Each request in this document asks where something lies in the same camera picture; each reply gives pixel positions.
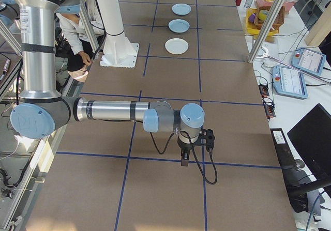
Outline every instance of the hand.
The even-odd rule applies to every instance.
[[[85,65],[90,66],[92,64],[92,60],[90,59],[89,55],[86,54],[84,51],[80,51],[79,55],[82,57]]]
[[[74,23],[79,24],[80,18],[77,17],[75,14],[61,14],[61,15],[64,16],[66,19],[69,19],[69,20],[73,21]]]

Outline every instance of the white shirt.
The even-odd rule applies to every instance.
[[[92,28],[97,37],[103,35],[103,25],[101,16],[99,14],[95,0],[83,0],[87,6],[87,13],[91,20]],[[62,32],[67,38],[73,54],[78,54],[78,52],[83,51],[82,42],[80,41],[89,41],[84,30],[82,21],[79,21],[79,24],[65,18],[60,13],[56,14],[60,21],[60,27]]]

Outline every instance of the computer monitor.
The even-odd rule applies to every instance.
[[[331,115],[317,104],[288,136],[317,180],[331,176]],[[324,187],[331,197],[331,186]]]

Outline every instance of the light blue joint cap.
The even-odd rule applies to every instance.
[[[159,117],[155,109],[146,110],[144,113],[144,130],[156,133],[159,130]]]
[[[43,108],[30,103],[17,105],[10,114],[13,128],[22,136],[40,139],[55,130],[52,116]]]
[[[200,105],[188,103],[181,109],[180,118],[187,126],[197,129],[203,126],[205,112]]]
[[[1,15],[1,14],[0,14],[0,19],[6,26],[9,26],[13,23],[12,20],[10,20],[8,17]]]
[[[1,0],[1,2],[8,5],[16,4],[15,0]]]
[[[55,12],[78,14],[80,10],[81,10],[81,5],[78,4],[78,5],[60,6]]]

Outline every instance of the red box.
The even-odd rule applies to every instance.
[[[263,6],[271,6],[273,4],[273,1],[272,2],[267,2],[267,1],[264,1],[264,0],[257,0],[256,3],[257,3],[258,7],[263,7]],[[294,4],[295,4],[294,2],[285,2],[283,4],[284,7],[285,7],[285,12],[289,13],[290,9],[292,8],[292,6]]]

